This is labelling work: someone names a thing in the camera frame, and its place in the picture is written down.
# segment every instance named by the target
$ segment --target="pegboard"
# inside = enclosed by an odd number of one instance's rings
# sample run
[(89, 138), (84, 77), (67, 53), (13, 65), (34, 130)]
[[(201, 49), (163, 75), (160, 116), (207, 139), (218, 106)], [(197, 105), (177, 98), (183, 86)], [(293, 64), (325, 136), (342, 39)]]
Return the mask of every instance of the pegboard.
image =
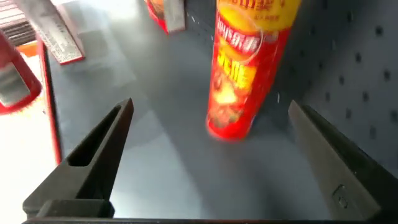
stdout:
[[(186, 4), (188, 31), (211, 52), (215, 0)], [(303, 0), (262, 114), (288, 130), (291, 100), (308, 104), (398, 177), (397, 8)]]

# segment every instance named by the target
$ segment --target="white label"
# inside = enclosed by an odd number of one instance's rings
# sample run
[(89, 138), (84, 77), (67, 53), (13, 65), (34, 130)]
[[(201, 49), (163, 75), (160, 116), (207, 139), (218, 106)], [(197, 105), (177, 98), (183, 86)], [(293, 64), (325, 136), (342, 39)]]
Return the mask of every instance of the white label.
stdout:
[(29, 95), (30, 91), (13, 63), (0, 68), (0, 103), (3, 106), (10, 107)]
[(58, 62), (82, 57), (57, 9), (49, 0), (15, 0)]

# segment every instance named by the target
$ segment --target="red canister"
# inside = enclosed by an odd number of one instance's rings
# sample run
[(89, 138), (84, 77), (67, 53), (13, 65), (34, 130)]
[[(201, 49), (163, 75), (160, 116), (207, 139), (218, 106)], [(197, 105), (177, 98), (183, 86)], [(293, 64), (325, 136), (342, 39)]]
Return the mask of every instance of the red canister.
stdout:
[(239, 140), (269, 93), (300, 0), (217, 0), (206, 125)]

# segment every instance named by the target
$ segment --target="gray shelf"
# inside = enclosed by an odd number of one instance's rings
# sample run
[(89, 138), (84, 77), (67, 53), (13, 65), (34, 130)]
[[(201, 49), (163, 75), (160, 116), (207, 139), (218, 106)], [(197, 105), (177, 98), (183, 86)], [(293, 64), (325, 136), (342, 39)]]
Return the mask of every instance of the gray shelf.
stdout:
[[(214, 12), (211, 1), (197, 2)], [(186, 32), (166, 36), (141, 0), (96, 3), (65, 4), (86, 60), (61, 67), (51, 58), (51, 70), (64, 154), (117, 102), (133, 99), (111, 197), (116, 217), (329, 219), (294, 143), (291, 99), (398, 174), (398, 2), (304, 0), (272, 92), (236, 144), (205, 130), (211, 44), (199, 25), (211, 35), (211, 18), (196, 10)]]

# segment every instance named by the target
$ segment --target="product packaging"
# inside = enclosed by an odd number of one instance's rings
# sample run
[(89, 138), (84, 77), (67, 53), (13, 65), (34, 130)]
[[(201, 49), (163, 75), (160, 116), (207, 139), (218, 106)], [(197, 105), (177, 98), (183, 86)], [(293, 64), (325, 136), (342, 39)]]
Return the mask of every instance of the product packaging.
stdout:
[(301, 0), (217, 0), (206, 125), (240, 140), (269, 93)]
[(169, 34), (185, 29), (183, 0), (146, 0), (149, 14)]
[(24, 108), (41, 91), (39, 80), (16, 48), (0, 32), (0, 115)]
[(62, 6), (51, 0), (14, 0), (45, 46), (61, 64), (83, 59), (83, 44)]

